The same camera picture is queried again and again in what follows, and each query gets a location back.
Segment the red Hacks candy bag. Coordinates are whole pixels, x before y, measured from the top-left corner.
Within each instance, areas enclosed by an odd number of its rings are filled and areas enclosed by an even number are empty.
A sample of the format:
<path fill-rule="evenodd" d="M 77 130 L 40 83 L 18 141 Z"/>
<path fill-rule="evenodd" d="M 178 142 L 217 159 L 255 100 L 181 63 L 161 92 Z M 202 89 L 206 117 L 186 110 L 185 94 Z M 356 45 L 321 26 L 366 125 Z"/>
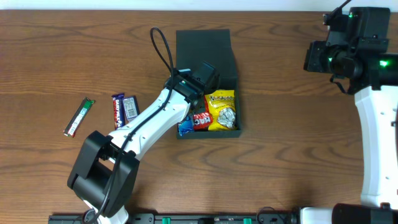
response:
<path fill-rule="evenodd" d="M 210 114 L 207 106 L 195 110 L 192 114 L 193 129 L 195 131 L 208 130 L 210 124 L 213 122 L 213 117 Z"/>

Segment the dark green gift box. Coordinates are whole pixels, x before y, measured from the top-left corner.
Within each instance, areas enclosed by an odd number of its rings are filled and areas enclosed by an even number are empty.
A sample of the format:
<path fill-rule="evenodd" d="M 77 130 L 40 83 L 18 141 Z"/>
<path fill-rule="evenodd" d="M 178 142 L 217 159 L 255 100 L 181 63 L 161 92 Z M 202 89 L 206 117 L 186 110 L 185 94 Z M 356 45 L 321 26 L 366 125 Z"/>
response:
<path fill-rule="evenodd" d="M 228 29 L 176 31 L 177 68 L 195 70 L 203 62 L 211 64 L 220 74 L 220 89 L 234 90 L 236 129 L 232 131 L 195 131 L 183 136 L 177 133 L 176 137 L 177 139 L 238 138 L 243 131 L 239 76 Z"/>

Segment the Dairy Milk chocolate bar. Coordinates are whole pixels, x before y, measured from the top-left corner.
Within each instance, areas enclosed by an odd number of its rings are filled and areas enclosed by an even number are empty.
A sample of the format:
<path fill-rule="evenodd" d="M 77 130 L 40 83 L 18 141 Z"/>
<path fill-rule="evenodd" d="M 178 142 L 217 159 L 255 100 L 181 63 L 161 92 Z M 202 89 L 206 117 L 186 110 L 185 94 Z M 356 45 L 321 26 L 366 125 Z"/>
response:
<path fill-rule="evenodd" d="M 123 98 L 124 93 L 118 93 L 112 96 L 115 129 L 119 129 L 125 125 Z"/>

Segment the blue Oreo cookie pack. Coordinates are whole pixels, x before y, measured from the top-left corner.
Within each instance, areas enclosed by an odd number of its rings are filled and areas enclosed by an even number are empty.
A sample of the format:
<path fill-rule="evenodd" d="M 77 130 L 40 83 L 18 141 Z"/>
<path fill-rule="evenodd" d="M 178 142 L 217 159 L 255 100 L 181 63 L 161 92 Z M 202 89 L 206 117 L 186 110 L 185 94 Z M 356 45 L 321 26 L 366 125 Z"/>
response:
<path fill-rule="evenodd" d="M 187 133 L 194 132 L 194 123 L 191 115 L 187 115 L 184 120 L 178 123 L 178 133 L 180 136 L 184 136 Z"/>

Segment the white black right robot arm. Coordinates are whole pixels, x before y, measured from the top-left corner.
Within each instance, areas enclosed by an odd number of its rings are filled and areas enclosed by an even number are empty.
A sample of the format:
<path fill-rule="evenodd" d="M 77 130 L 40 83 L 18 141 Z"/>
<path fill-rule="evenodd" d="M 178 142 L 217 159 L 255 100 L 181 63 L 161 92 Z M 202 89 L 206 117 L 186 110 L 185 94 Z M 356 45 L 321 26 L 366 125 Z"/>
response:
<path fill-rule="evenodd" d="M 323 15 L 324 41 L 310 44 L 308 72 L 328 73 L 330 82 L 354 97 L 363 142 L 364 177 L 358 205 L 303 207 L 291 223 L 397 222 L 397 55 L 388 52 L 387 7 L 342 7 Z"/>

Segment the green red wafer bar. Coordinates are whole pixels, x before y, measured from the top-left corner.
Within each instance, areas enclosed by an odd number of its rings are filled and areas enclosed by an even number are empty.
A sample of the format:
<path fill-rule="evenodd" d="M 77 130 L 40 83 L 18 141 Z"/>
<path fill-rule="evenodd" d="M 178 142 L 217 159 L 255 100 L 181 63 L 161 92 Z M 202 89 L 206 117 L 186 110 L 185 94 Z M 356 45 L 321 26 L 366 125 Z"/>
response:
<path fill-rule="evenodd" d="M 75 136 L 76 130 L 78 129 L 79 125 L 81 124 L 81 122 L 83 121 L 87 112 L 91 109 L 91 107 L 93 106 L 94 103 L 95 103 L 95 100 L 90 100 L 87 97 L 85 97 L 82 100 L 81 104 L 79 105 L 75 114 L 71 118 L 67 127 L 64 129 L 64 131 L 63 131 L 64 135 L 70 136 L 70 137 Z"/>

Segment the small blue candy box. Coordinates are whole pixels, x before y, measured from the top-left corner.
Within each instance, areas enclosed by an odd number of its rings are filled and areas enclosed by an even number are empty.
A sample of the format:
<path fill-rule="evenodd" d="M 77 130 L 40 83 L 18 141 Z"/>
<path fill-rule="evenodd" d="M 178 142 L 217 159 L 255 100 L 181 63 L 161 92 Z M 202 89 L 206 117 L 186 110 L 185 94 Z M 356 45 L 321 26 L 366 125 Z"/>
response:
<path fill-rule="evenodd" d="M 129 122 L 139 116 L 140 111 L 137 104 L 136 96 L 128 96 L 123 98 L 123 106 L 124 106 L 125 118 Z"/>

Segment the yellow Hacks candy bag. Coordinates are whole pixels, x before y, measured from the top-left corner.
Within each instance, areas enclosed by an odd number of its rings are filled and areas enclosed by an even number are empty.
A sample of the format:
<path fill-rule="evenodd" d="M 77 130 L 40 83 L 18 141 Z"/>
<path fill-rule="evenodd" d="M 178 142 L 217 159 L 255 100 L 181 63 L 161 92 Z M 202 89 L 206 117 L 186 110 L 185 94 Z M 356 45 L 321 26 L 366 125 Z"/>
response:
<path fill-rule="evenodd" d="M 212 118 L 209 131 L 231 131 L 236 129 L 236 107 L 234 90 L 216 90 L 205 95 L 206 110 Z"/>

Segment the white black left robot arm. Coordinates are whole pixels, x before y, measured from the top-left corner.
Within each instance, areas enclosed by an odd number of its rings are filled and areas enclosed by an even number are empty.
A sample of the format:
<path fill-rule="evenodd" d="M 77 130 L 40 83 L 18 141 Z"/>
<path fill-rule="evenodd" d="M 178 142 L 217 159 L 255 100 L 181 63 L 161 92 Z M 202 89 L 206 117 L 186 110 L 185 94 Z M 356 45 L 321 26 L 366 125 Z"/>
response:
<path fill-rule="evenodd" d="M 219 85 L 219 72 L 207 62 L 195 71 L 175 68 L 157 99 L 133 121 L 108 135 L 92 132 L 67 180 L 68 187 L 89 206 L 77 221 L 126 223 L 129 215 L 124 206 L 144 154 Z"/>

